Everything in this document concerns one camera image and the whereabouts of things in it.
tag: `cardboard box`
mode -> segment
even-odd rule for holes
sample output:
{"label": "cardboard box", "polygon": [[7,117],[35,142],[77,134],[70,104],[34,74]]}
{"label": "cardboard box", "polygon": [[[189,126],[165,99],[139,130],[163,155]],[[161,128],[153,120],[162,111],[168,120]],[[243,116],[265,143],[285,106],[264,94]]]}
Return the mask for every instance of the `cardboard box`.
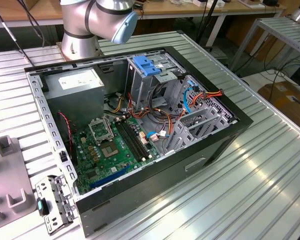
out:
{"label": "cardboard box", "polygon": [[[272,83],[259,89],[258,93],[269,99]],[[270,103],[300,127],[300,91],[290,82],[274,84]]]}
{"label": "cardboard box", "polygon": [[[39,0],[23,0],[23,2],[25,3],[26,9],[30,10]],[[24,11],[17,0],[0,0],[0,8]]]}

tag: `metal shelf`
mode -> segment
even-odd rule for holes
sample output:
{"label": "metal shelf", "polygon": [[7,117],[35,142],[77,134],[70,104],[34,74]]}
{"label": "metal shelf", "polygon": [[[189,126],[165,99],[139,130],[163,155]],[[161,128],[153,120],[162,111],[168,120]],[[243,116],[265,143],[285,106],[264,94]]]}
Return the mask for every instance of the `metal shelf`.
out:
{"label": "metal shelf", "polygon": [[256,19],[233,58],[233,62],[230,68],[232,71],[237,65],[242,53],[246,49],[248,43],[254,36],[254,33],[256,32],[258,27],[263,29],[265,32],[252,50],[252,55],[261,46],[262,42],[266,39],[268,34],[275,36],[277,39],[289,45],[291,48],[300,52],[300,23],[297,23],[288,17]]}

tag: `metal workbench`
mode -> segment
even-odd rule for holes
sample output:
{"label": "metal workbench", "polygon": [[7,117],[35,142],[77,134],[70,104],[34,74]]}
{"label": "metal workbench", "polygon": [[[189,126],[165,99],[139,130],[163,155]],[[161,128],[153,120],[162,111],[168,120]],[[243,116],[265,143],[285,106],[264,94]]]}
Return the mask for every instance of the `metal workbench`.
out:
{"label": "metal workbench", "polygon": [[[300,52],[300,23],[295,22],[288,17],[256,19],[233,58],[232,65],[230,67],[231,70],[234,70],[242,53],[246,49],[248,43],[258,28],[263,29],[264,33],[256,43],[250,55],[253,55],[260,48],[262,42],[266,40],[269,34],[275,36],[277,39],[290,46],[291,50],[294,49]],[[290,54],[291,51],[286,53],[282,64],[285,62],[285,60],[287,60],[286,58],[289,58]]]}
{"label": "metal workbench", "polygon": [[[254,123],[220,159],[89,239],[297,239],[300,235],[300,129],[186,35],[100,41],[105,54],[174,46]],[[62,62],[56,46],[28,49],[37,65]],[[51,155],[17,51],[0,52],[0,136],[19,139],[35,183],[60,171]],[[49,237],[37,211],[0,228],[0,240],[83,239],[79,220]]]}

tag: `blue drive bay latch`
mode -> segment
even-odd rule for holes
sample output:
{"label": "blue drive bay latch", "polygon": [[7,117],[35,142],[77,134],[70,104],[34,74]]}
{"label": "blue drive bay latch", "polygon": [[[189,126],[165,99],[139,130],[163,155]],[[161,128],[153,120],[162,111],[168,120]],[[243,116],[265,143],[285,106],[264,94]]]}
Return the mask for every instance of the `blue drive bay latch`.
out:
{"label": "blue drive bay latch", "polygon": [[161,70],[156,68],[152,61],[145,56],[134,56],[132,59],[145,76],[161,73]]}

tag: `green circuit board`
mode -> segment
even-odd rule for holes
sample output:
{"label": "green circuit board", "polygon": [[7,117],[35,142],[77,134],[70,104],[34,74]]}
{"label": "green circuit board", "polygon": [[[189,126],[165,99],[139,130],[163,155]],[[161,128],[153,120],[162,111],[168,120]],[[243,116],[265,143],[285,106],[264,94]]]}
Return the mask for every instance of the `green circuit board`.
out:
{"label": "green circuit board", "polygon": [[[142,131],[134,118],[129,118],[126,123]],[[96,187],[98,184],[105,184],[109,182],[108,179],[111,181],[111,178],[122,176],[160,157],[156,148],[149,143],[150,147],[144,149],[152,157],[145,161],[137,161],[116,128],[115,122],[110,122],[110,127],[113,133],[111,141],[96,143],[89,127],[73,135],[77,156],[77,165],[74,166],[78,175],[76,185],[80,194],[89,192],[96,184]],[[98,124],[97,129],[93,128],[95,136],[106,133],[102,128],[102,124]]]}

